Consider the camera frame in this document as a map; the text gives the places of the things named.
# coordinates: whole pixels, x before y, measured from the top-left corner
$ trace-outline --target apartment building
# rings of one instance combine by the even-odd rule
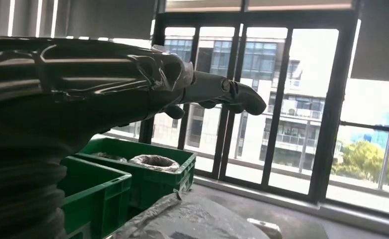
[[[223,27],[216,28],[200,37],[196,70],[226,76],[234,33]],[[192,36],[187,32],[168,31],[165,47],[168,52],[189,62]],[[261,164],[266,155],[285,39],[280,33],[251,35],[246,42],[241,83],[256,90],[268,106],[260,116],[245,112],[236,115],[229,156],[231,159]],[[313,59],[303,55],[301,51],[297,56],[290,54],[273,162],[294,167],[299,167],[301,162],[304,169],[311,169],[329,82],[329,75],[316,75],[315,66],[333,59]],[[186,149],[213,158],[220,112],[221,106],[208,110],[191,104]],[[179,126],[179,120],[165,114],[156,115],[152,141],[177,146]],[[133,123],[124,130],[136,134],[137,127],[139,123]],[[340,149],[338,145],[335,157],[340,156]]]

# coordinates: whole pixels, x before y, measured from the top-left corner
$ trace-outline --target green storage bin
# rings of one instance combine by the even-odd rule
[[[103,239],[127,222],[131,175],[75,157],[61,161],[67,175],[62,210],[71,239]]]
[[[180,164],[180,168],[175,172],[163,172],[91,155],[98,152],[128,160],[141,154],[156,154],[175,160]],[[114,138],[100,138],[91,140],[75,156],[130,173],[132,175],[130,206],[141,210],[149,208],[174,189],[188,191],[193,184],[196,154],[191,152]]]

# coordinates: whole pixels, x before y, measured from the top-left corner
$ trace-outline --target robotic arm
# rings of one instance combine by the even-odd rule
[[[191,63],[156,50],[95,40],[0,38],[0,148],[80,150],[117,125],[177,104],[261,114],[266,104],[250,87],[193,72]]]

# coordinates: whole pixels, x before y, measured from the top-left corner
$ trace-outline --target glass door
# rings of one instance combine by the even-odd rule
[[[195,70],[226,77],[234,32],[234,27],[201,27]],[[197,103],[190,104],[184,150],[197,153],[198,170],[213,171],[221,112],[222,105],[205,109]]]
[[[260,116],[233,115],[221,180],[310,200],[337,42],[337,29],[245,29],[235,80],[267,108]]]

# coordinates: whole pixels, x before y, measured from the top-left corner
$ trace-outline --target plastic bag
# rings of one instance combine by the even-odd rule
[[[167,171],[167,172],[175,172],[180,167],[180,165],[177,162],[175,162],[170,158],[159,156],[159,155],[147,155],[147,154],[136,156],[130,159],[129,163],[133,163],[154,170]]]
[[[109,155],[109,154],[103,153],[103,152],[92,153],[92,155],[93,156],[98,156],[98,157],[101,157],[101,158],[108,158],[108,159],[116,160],[116,161],[119,161],[119,162],[127,163],[127,159],[125,159],[123,157],[115,156],[115,155]]]
[[[269,239],[227,208],[194,192],[173,193],[129,220],[113,239]]]

